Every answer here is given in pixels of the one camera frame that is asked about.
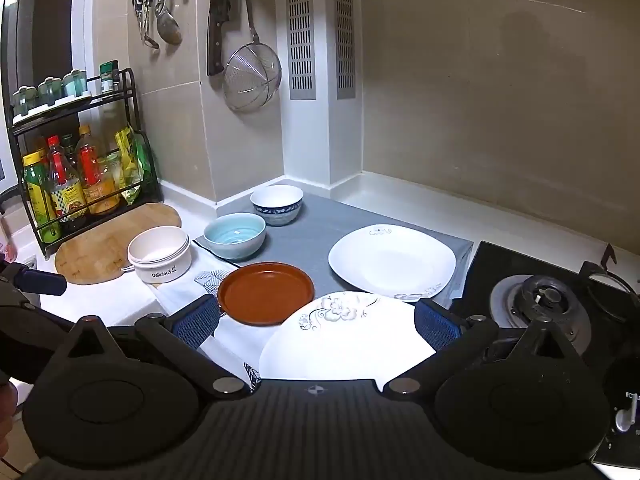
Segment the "person's left hand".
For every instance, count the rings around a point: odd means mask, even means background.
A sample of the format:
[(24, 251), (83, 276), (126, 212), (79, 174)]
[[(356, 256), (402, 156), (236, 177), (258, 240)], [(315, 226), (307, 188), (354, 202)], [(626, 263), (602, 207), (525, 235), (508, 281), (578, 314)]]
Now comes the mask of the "person's left hand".
[(0, 457), (9, 449), (8, 435), (13, 427), (13, 416), (17, 408), (18, 394), (14, 385), (8, 382), (0, 388)]

